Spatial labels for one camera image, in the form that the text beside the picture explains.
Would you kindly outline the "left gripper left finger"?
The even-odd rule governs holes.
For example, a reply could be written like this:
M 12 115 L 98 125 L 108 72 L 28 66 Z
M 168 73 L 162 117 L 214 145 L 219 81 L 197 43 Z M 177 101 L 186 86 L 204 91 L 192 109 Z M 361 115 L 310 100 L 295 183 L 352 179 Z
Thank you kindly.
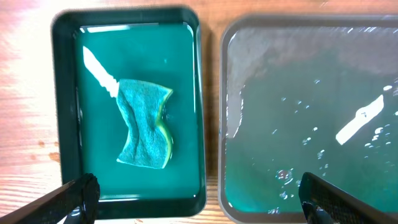
M 93 174 L 84 174 L 1 217 L 1 223 L 94 223 L 99 198 L 97 178 Z

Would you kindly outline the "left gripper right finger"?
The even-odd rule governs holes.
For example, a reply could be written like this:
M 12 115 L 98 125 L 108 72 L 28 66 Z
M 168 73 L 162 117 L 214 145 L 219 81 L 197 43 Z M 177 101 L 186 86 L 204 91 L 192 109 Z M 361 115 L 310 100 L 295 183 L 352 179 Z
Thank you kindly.
M 307 223 L 397 224 L 379 211 L 313 173 L 302 176 L 298 196 Z

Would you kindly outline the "green yellow sponge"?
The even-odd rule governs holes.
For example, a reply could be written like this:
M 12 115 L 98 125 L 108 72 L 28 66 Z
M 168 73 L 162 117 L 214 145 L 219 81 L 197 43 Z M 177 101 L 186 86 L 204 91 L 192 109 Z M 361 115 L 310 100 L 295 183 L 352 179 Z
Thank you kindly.
M 121 79 L 116 103 L 127 126 L 127 139 L 117 161 L 163 169 L 172 155 L 172 136 L 163 120 L 173 90 L 155 83 Z

